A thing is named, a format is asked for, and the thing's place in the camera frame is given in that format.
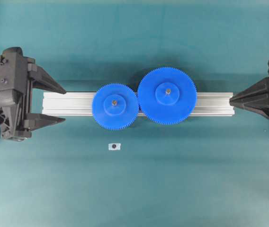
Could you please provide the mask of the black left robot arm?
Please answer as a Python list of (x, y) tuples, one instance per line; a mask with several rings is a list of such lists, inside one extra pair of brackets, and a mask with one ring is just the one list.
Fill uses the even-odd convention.
[(31, 138), (34, 130), (65, 121), (64, 118), (31, 112), (34, 88), (58, 94), (66, 94), (66, 90), (43, 68), (37, 66), (35, 59), (26, 60), (28, 68), (25, 91), (0, 91), (0, 135), (4, 140), (23, 141)]

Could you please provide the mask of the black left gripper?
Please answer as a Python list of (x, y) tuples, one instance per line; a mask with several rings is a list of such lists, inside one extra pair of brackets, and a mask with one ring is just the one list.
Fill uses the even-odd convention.
[(23, 141), (31, 137), (30, 130), (64, 122), (64, 118), (45, 114), (30, 113), (32, 88), (66, 94), (57, 83), (34, 59), (27, 58), (27, 90), (19, 102), (10, 106), (0, 106), (0, 135), (5, 140)]

